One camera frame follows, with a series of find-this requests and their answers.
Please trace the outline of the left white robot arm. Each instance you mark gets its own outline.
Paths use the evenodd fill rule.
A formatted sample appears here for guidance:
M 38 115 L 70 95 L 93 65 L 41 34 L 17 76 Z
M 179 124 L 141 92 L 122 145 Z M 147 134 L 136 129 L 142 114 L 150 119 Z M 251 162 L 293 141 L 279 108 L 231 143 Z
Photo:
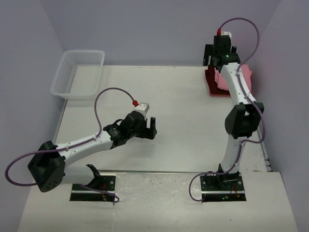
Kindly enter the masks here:
M 35 153 L 28 169 L 41 192 L 49 192 L 65 183 L 82 184 L 95 190 L 100 186 L 95 166 L 88 164 L 80 169 L 74 168 L 73 163 L 95 153 L 125 145 L 134 137 L 152 140 L 156 134 L 155 117 L 145 119 L 141 113 L 132 111 L 120 124 L 113 123 L 104 127 L 99 136 L 91 136 L 87 143 L 54 145 L 50 141 L 46 142 Z

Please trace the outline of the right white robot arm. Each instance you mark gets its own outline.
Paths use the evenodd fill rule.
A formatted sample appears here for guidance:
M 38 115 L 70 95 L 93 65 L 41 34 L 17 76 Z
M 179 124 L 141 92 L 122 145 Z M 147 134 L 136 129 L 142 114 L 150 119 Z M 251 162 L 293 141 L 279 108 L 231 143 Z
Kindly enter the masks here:
M 239 181 L 239 163 L 245 144 L 258 128 L 264 105 L 256 102 L 246 84 L 236 47 L 231 45 L 230 33 L 218 32 L 213 44 L 205 46 L 203 65 L 210 96 L 230 95 L 233 108 L 225 118 L 228 142 L 218 171 L 205 175 L 205 183 L 228 189 Z

